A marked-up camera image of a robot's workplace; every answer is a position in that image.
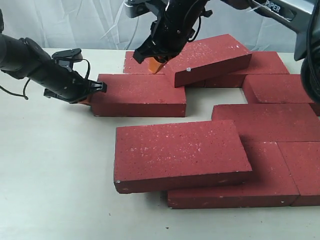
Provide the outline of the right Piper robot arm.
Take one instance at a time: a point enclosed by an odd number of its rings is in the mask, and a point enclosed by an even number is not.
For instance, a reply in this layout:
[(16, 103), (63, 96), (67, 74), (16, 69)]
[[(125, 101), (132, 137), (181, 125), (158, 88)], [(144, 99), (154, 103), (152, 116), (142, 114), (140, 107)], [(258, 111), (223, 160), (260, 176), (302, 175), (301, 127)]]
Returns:
[[(150, 35), (135, 49), (133, 58), (140, 64), (150, 59), (149, 70), (155, 74), (178, 56), (187, 43), (199, 34), (195, 23), (209, 18), (206, 0), (127, 0), (126, 14), (136, 18), (153, 13), (156, 20)], [(227, 0), (235, 9), (250, 9), (274, 19), (296, 33), (294, 60), (302, 60), (300, 78), (307, 95), (320, 101), (320, 2), (318, 0)]]

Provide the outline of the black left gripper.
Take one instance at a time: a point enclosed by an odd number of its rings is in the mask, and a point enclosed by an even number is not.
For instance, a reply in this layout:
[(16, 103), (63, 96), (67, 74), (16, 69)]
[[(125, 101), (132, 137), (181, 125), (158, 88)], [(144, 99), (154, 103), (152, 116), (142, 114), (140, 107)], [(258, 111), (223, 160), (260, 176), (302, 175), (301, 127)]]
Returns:
[(26, 38), (24, 42), (38, 64), (27, 74), (27, 78), (45, 88), (45, 97), (90, 106), (95, 93), (107, 91), (106, 83), (89, 79), (89, 63), (83, 77), (77, 71), (57, 64), (34, 40)]

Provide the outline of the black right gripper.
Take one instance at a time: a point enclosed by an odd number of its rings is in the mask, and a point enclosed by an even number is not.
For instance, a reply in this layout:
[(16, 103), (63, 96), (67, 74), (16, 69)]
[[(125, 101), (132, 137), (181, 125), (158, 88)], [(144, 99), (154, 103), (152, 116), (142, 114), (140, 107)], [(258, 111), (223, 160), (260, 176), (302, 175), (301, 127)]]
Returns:
[(134, 50), (133, 58), (142, 63), (148, 60), (148, 70), (158, 73), (175, 58), (187, 43), (199, 34), (193, 26), (201, 17), (207, 17), (206, 0), (158, 0), (159, 12), (151, 23), (150, 35)]

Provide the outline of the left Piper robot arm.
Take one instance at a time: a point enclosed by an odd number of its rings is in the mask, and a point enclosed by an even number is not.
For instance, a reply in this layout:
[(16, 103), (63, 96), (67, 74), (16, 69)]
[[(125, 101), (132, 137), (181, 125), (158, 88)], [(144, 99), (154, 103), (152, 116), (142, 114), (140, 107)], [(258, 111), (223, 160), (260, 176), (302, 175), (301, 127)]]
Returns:
[(31, 38), (0, 35), (0, 70), (12, 78), (44, 87), (43, 95), (69, 104), (88, 104), (93, 94), (105, 93), (107, 84), (89, 79), (90, 69), (81, 76), (73, 69), (83, 61), (82, 50), (74, 48), (49, 55)]

